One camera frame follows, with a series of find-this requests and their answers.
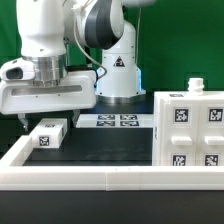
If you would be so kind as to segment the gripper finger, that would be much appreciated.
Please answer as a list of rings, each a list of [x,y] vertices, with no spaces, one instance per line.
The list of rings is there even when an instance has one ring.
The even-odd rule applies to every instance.
[[[73,126],[77,125],[79,117],[80,117],[80,110],[73,110],[73,115],[72,115]]]
[[[23,128],[25,130],[28,130],[28,120],[26,118],[26,115],[24,113],[21,113],[21,114],[18,115],[18,119],[22,123]]]

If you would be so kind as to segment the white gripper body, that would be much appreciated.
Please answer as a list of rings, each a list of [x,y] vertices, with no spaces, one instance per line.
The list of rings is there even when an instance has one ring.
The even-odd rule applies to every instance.
[[[0,68],[0,112],[27,114],[92,108],[96,104],[93,70],[72,71],[59,84],[35,86],[32,62],[18,58]]]

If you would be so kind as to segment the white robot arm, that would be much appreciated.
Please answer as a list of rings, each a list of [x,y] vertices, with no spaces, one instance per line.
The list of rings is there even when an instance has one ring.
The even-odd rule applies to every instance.
[[[92,108],[93,70],[70,71],[66,44],[108,50],[123,36],[123,9],[156,0],[16,0],[21,56],[0,68],[0,113],[27,125],[30,113]]]

